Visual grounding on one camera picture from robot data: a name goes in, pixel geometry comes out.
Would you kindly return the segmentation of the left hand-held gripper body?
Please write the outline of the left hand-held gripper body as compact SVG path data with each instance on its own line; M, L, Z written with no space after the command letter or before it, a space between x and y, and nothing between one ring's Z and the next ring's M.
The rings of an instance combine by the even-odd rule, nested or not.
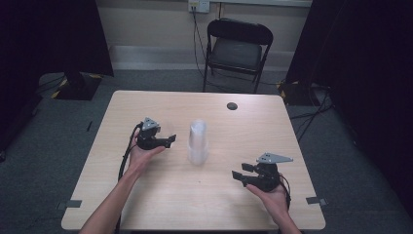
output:
M144 150L151 150L160 145L160 139L156 138L159 123L146 117L138 126L139 131L136 137L137 146Z

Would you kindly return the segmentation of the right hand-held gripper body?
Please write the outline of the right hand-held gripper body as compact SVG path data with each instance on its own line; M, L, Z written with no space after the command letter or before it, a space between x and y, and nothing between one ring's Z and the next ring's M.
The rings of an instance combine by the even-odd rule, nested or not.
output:
M293 159L281 156L275 153L263 153L256 159L257 164L254 170L258 173L259 183L257 187L264 191L270 192L281 184L278 163L292 162Z

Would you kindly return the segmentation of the stack of clear plastic cups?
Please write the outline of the stack of clear plastic cups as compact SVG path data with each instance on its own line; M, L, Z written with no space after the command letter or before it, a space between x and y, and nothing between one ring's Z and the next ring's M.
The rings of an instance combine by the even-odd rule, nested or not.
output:
M191 123L187 147L188 160L193 165L200 166L207 160L207 123L204 120L195 120Z

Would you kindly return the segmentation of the person's left hand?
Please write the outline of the person's left hand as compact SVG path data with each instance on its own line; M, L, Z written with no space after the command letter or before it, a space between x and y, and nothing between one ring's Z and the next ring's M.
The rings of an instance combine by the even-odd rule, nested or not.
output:
M133 133L132 144L130 147L130 160L127 174L134 178L139 178L146 170L151 159L165 150L163 146L158 146L151 150L141 149L137 145L138 131Z

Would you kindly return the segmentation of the person's right hand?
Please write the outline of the person's right hand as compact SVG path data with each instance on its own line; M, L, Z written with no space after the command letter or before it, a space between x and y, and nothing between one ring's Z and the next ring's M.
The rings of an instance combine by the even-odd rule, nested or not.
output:
M264 192L252 184L248 184L246 189L261 200L273 222L279 228L288 224L290 216L286 204L286 192L281 185L270 192Z

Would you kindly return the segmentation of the grey tape piece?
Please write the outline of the grey tape piece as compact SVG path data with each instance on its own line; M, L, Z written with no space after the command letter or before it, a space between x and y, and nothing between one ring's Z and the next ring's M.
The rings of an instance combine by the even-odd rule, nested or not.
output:
M312 204L319 204L321 207L326 206L328 204L327 200L324 198L319 198L319 197L307 197L306 201L309 205Z
M57 204L56 208L60 211L65 211L67 208L80 208L81 200L68 200Z

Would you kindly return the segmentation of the black stand base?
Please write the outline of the black stand base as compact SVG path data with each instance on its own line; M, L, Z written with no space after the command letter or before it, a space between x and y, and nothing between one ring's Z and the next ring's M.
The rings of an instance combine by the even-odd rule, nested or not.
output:
M101 80L102 76L98 74L65 72L52 98L92 100Z
M313 88L305 87L298 82L278 83L277 89L285 105L289 106L320 106L320 101Z

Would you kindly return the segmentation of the black folding chair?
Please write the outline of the black folding chair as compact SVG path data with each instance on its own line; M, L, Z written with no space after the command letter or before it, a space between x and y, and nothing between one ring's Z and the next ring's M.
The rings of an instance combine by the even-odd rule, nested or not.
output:
M215 19L208 24L206 33L203 91L207 86L207 71L217 68L253 75L253 92L256 93L274 41L273 32L260 23Z

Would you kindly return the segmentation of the dark curtain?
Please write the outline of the dark curtain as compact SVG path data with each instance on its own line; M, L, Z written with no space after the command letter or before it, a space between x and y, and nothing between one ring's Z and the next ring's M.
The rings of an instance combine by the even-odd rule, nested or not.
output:
M96 0L0 0L0 162L60 72L114 74Z
M413 218L413 0L312 0L286 81L329 87Z

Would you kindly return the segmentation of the white wall socket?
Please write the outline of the white wall socket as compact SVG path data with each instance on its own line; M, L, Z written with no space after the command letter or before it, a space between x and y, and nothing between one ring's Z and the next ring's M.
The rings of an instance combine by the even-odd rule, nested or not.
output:
M207 0L188 0L188 11L190 13L208 14L210 2Z

